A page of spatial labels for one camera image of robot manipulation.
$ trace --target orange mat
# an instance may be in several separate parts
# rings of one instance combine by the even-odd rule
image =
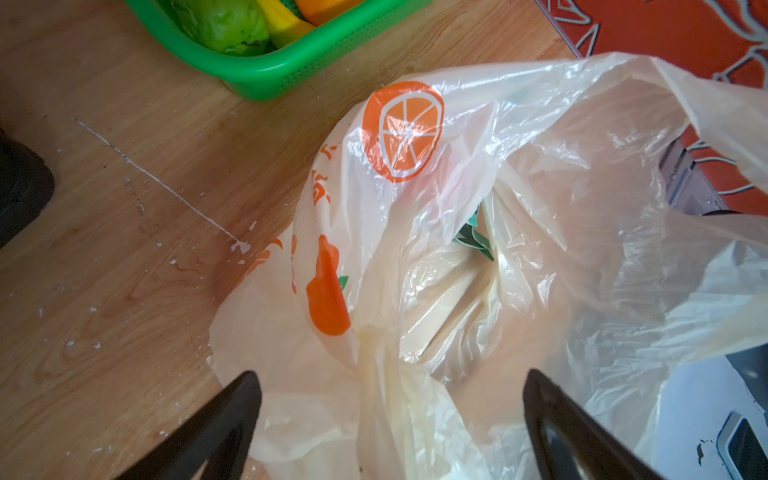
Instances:
[[[580,56],[608,51],[654,55],[703,78],[768,89],[766,0],[537,0]],[[768,216],[768,194],[733,161],[681,138],[728,206]]]

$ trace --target orange slice print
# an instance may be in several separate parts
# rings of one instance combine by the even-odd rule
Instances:
[[[293,290],[293,295],[298,295],[299,292],[296,290],[296,276],[293,274],[293,256],[296,255],[296,246],[299,244],[299,241],[296,239],[296,235],[294,235],[290,239],[290,287]]]
[[[418,175],[435,153],[445,104],[420,81],[404,81],[375,92],[362,116],[368,161],[393,183]]]
[[[272,240],[270,242],[270,245],[272,245],[273,243],[275,245],[277,245],[278,247],[280,247],[281,250],[283,249],[283,242],[281,242],[279,238],[276,238],[275,240]],[[253,261],[253,263],[250,264],[250,266],[248,267],[248,270],[246,270],[245,275],[243,275],[243,277],[240,279],[240,281],[237,282],[237,285],[235,285],[235,288],[239,287],[240,284],[243,282],[243,280],[245,280],[245,277],[247,277],[251,273],[253,273],[253,271],[256,268],[258,268],[259,265],[262,265],[262,264],[266,263],[266,261],[270,259],[270,255],[271,255],[270,251],[266,250],[266,249],[263,252],[259,253],[258,257],[256,257],[256,259]]]
[[[310,317],[317,329],[326,335],[339,336],[346,332],[351,323],[346,302],[336,276],[339,268],[339,249],[320,235],[315,278],[306,286],[310,302]]]

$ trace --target plastic container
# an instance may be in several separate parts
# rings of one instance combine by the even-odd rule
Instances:
[[[296,11],[293,0],[281,0]],[[126,0],[144,27],[172,54],[220,78],[241,97],[268,101],[397,25],[432,0],[366,0],[299,41],[259,57],[230,57],[188,38],[176,25],[170,0]]]

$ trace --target wooden table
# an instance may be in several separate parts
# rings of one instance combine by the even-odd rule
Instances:
[[[208,326],[354,104],[408,73],[570,56],[534,0],[435,0],[256,104],[171,56],[120,0],[6,2],[0,126],[56,191],[0,251],[0,476],[112,478],[219,391]],[[265,476],[252,460],[246,473]]]

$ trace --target plastic bag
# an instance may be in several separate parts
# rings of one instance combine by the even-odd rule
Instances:
[[[766,114],[620,54],[375,92],[210,328],[220,381],[261,380],[250,454],[273,480],[535,478],[536,367],[650,462],[672,368],[768,341],[768,220],[671,210],[658,161],[691,122],[765,190]],[[452,242],[478,205],[494,261]]]

